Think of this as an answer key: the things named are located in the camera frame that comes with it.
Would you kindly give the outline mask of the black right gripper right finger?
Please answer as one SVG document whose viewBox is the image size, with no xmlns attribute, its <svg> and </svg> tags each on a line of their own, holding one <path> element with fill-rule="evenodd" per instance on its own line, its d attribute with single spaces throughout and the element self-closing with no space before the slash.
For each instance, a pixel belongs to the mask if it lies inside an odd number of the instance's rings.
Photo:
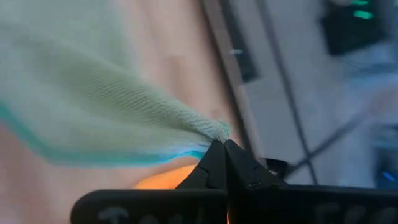
<svg viewBox="0 0 398 224">
<path fill-rule="evenodd" d="M 234 141 L 224 143 L 228 190 L 257 190 L 280 185 L 280 180 Z"/>
</svg>

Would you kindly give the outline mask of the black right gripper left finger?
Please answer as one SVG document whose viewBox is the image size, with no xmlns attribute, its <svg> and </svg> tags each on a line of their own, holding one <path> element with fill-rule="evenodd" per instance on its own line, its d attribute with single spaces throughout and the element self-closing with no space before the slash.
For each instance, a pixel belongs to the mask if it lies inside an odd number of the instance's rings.
<svg viewBox="0 0 398 224">
<path fill-rule="evenodd" d="M 213 141 L 200 162 L 177 188 L 226 190 L 226 153 L 223 143 Z"/>
</svg>

